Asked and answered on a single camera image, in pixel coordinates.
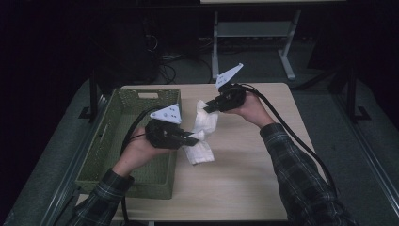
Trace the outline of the white-framed desk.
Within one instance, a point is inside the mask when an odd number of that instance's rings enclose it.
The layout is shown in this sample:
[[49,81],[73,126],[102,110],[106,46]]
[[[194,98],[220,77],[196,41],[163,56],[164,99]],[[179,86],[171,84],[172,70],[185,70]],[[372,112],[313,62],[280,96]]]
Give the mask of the white-framed desk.
[[218,39],[219,38],[285,38],[285,44],[278,49],[279,60],[290,81],[296,79],[292,65],[289,61],[289,51],[295,37],[302,8],[294,9],[292,17],[285,21],[220,21],[219,12],[221,7],[235,8],[255,8],[271,6],[278,4],[287,9],[294,4],[323,4],[339,3],[345,0],[200,0],[204,6],[218,7],[214,11],[213,26],[213,52],[212,52],[212,76],[215,80],[219,77],[219,57],[218,57]]

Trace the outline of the dark equipment box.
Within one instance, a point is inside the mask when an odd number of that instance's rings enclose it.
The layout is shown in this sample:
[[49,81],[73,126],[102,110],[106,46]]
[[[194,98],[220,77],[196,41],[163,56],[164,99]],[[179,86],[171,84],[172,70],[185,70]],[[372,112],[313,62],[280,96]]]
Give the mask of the dark equipment box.
[[99,59],[95,75],[103,93],[127,85],[146,85],[157,77],[157,64],[148,49],[137,17],[114,17],[91,36]]

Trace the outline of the person's left hand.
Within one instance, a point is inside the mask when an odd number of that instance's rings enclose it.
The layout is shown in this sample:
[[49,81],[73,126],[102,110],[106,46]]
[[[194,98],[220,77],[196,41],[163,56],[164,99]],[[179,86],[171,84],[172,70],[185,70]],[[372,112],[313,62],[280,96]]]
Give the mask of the person's left hand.
[[133,170],[164,153],[171,153],[171,149],[154,148],[145,137],[145,128],[139,127],[131,134],[127,147],[112,170],[118,176],[128,178]]

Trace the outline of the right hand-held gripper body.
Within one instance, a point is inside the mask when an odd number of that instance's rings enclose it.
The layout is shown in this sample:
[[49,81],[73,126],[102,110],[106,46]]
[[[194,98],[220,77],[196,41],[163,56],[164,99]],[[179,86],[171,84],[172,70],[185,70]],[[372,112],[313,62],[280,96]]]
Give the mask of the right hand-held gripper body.
[[233,84],[231,80],[244,67],[242,63],[219,74],[215,87],[219,95],[215,98],[216,109],[225,112],[241,106],[246,98],[246,92],[239,84]]

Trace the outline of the green woven basket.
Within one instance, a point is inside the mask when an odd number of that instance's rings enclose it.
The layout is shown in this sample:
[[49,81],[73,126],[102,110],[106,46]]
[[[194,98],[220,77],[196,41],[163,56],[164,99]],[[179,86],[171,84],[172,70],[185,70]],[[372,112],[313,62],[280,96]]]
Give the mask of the green woven basket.
[[[140,113],[155,106],[181,101],[178,89],[115,89],[103,118],[91,141],[76,184],[88,194],[105,173],[120,159],[122,142]],[[126,192],[129,198],[169,200],[174,184],[176,153],[156,156],[132,172],[134,184]]]

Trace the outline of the black metal post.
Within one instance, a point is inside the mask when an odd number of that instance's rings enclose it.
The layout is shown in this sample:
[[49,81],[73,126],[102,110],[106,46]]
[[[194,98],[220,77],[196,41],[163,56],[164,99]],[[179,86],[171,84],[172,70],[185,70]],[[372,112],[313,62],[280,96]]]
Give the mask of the black metal post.
[[354,124],[357,124],[359,121],[369,121],[371,117],[366,109],[356,104],[356,96],[357,73],[354,68],[351,68],[347,76],[346,114]]
[[94,122],[98,115],[98,88],[96,82],[96,73],[92,71],[89,82],[89,106],[85,106],[79,115],[79,119],[87,119]]

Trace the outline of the person's right hand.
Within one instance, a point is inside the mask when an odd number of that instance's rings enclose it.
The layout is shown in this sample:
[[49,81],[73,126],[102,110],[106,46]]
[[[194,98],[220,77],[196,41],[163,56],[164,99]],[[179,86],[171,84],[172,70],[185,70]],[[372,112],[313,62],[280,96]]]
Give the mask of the person's right hand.
[[241,116],[244,120],[255,124],[260,129],[275,122],[267,113],[259,97],[251,92],[246,92],[246,99],[241,106],[226,111],[226,114]]

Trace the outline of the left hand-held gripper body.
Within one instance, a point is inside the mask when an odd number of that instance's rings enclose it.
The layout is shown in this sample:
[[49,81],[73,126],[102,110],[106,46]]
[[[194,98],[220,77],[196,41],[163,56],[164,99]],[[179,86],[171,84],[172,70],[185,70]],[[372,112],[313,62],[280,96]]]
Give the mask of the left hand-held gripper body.
[[179,104],[158,109],[150,114],[145,127],[146,139],[155,148],[179,149],[184,145],[184,130]]

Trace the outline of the white cloth with brown bears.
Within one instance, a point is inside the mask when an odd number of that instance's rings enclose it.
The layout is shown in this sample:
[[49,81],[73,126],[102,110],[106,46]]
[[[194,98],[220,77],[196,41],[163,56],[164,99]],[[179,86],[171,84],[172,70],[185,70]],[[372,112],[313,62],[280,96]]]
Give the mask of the white cloth with brown bears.
[[207,104],[202,100],[197,102],[197,115],[190,137],[197,139],[198,142],[194,146],[183,145],[183,150],[191,165],[215,160],[207,138],[216,130],[218,113],[207,113],[205,111],[206,106]]

